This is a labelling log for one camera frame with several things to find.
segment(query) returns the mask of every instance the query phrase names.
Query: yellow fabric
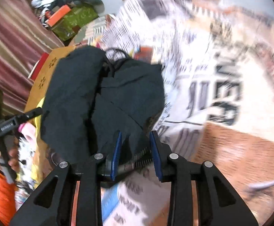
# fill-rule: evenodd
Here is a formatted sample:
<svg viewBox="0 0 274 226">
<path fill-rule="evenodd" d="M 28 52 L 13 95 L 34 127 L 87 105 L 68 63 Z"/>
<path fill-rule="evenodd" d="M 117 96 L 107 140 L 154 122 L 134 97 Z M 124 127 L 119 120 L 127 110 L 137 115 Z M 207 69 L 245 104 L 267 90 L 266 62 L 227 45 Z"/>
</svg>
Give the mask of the yellow fabric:
<svg viewBox="0 0 274 226">
<path fill-rule="evenodd" d="M 41 99 L 41 101 L 38 103 L 37 107 L 42 107 L 43 104 L 44 104 L 44 100 L 45 100 L 45 97 L 43 97 Z M 34 118 L 34 123 L 35 123 L 35 127 L 36 127 L 35 135 L 37 137 L 38 132 L 39 132 L 40 127 L 41 127 L 41 115 L 39 115 L 39 116 L 37 116 L 37 117 Z M 39 147 L 38 146 L 36 147 L 36 154 L 39 154 Z M 36 165 L 38 163 L 39 162 L 34 162 L 33 166 L 32 166 L 32 169 L 31 169 L 31 178 L 36 181 L 35 188 L 43 180 L 43 175 L 42 175 L 41 169 L 40 169 L 40 167 L 38 165 Z"/>
<path fill-rule="evenodd" d="M 44 104 L 44 100 L 45 100 L 45 97 L 43 97 L 43 98 L 41 99 L 41 101 L 39 101 L 37 107 L 42 107 L 42 105 Z M 36 136 L 37 136 L 37 134 L 38 134 L 38 132 L 39 132 L 39 129 L 40 129 L 40 127 L 41 127 L 41 115 L 39 115 L 39 116 L 37 116 L 37 117 L 34 118 L 34 123 L 35 123 L 35 127 L 36 127 L 36 132 L 35 132 L 35 134 L 36 134 Z"/>
</svg>

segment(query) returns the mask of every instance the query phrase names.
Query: black clamp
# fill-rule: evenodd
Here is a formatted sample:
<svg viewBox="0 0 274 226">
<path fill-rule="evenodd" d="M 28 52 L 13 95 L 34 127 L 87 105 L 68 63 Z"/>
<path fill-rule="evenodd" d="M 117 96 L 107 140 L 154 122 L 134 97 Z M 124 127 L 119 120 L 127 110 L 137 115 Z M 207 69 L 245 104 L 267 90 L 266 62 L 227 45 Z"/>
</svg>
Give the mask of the black clamp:
<svg viewBox="0 0 274 226">
<path fill-rule="evenodd" d="M 167 144 L 160 142 L 156 131 L 151 132 L 150 142 L 157 177 L 161 182 L 172 183 L 168 226 L 193 225 L 192 180 L 197 186 L 200 226 L 258 226 L 250 209 L 212 162 L 196 164 L 172 153 Z M 112 162 L 117 166 L 117 159 Z M 18 210 L 10 226 L 70 225 L 77 181 L 80 189 L 76 225 L 101 226 L 100 182 L 113 180 L 116 175 L 99 172 L 105 163 L 106 156 L 101 153 L 81 164 L 61 162 Z"/>
<path fill-rule="evenodd" d="M 11 166 L 8 164 L 9 154 L 8 148 L 5 145 L 4 137 L 10 134 L 12 131 L 17 130 L 20 124 L 29 121 L 30 119 L 41 115 L 41 108 L 36 108 L 27 113 L 14 116 L 6 121 L 3 119 L 2 114 L 2 105 L 3 105 L 3 92 L 0 90 L 0 166 L 1 170 L 4 173 L 7 183 L 12 184 L 17 178 L 17 174 L 12 170 Z"/>
</svg>

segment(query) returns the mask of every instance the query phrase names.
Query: cardboard box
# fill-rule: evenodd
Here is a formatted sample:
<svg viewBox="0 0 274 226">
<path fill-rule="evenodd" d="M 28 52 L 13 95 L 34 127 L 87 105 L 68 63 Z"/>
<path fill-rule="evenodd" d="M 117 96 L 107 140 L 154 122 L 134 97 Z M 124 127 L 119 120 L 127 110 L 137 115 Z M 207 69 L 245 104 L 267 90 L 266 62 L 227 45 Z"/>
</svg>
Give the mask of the cardboard box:
<svg viewBox="0 0 274 226">
<path fill-rule="evenodd" d="M 31 70 L 28 79 L 35 81 L 35 79 L 37 78 L 42 66 L 44 65 L 44 63 L 46 62 L 47 58 L 48 58 L 49 54 L 48 53 L 43 53 L 41 55 L 41 58 L 39 61 L 36 62 L 36 64 L 34 65 L 33 69 Z"/>
<path fill-rule="evenodd" d="M 58 61 L 61 58 L 66 57 L 74 49 L 75 46 L 68 46 L 52 50 L 31 88 L 30 95 L 25 107 L 25 112 L 36 108 L 39 101 L 41 101 L 47 92 L 47 88 Z"/>
</svg>

